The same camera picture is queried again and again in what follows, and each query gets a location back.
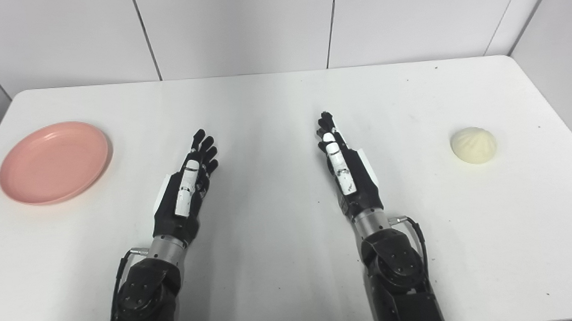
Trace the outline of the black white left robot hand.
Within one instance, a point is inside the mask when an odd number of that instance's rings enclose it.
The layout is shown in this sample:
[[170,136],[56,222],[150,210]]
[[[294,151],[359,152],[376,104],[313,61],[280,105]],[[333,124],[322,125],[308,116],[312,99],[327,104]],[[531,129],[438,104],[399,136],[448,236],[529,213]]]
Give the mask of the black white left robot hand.
[[165,179],[154,214],[154,237],[171,236],[189,245],[198,234],[199,213],[219,165],[215,139],[199,129],[180,170]]

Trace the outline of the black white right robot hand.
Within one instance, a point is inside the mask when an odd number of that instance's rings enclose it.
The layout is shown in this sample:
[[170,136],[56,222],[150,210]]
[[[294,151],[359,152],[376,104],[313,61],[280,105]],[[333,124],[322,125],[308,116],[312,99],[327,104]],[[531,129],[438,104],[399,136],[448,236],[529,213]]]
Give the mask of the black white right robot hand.
[[353,220],[364,211],[382,210],[379,182],[365,151],[347,145],[330,112],[323,111],[317,123],[318,147],[338,188],[343,214]]

